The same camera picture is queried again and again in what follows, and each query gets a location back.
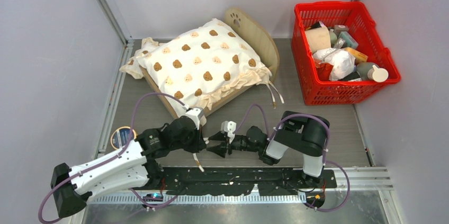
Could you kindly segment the large bear print cushion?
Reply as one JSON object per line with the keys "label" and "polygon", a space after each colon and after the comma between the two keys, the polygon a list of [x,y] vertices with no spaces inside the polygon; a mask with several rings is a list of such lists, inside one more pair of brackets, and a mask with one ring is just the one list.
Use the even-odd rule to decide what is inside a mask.
{"label": "large bear print cushion", "polygon": [[243,87],[273,86],[272,73],[256,51],[218,19],[160,46],[145,65],[175,118],[184,115],[184,104],[211,109]]}

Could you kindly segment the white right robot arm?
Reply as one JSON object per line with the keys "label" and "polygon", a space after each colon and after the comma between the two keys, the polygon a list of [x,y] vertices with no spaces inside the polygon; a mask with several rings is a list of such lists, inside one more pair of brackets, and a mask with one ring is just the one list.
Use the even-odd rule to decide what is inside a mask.
{"label": "white right robot arm", "polygon": [[325,152],[330,135],[330,122],[320,116],[285,111],[272,135],[256,126],[250,127],[245,135],[236,135],[230,122],[222,124],[220,132],[209,139],[220,144],[207,148],[222,158],[233,151],[258,153],[259,159],[268,164],[279,163],[288,149],[303,155],[302,180],[309,187],[316,187],[324,179]]}

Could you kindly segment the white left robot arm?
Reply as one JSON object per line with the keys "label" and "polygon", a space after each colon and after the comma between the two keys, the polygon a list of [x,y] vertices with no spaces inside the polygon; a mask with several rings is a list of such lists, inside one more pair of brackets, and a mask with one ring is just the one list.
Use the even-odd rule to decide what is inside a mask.
{"label": "white left robot arm", "polygon": [[54,167],[50,187],[59,218],[72,216],[88,202],[120,190],[158,188],[163,173],[156,162],[171,151],[196,154],[206,148],[202,136],[205,117],[183,115],[160,128],[146,129],[120,148],[91,162]]}

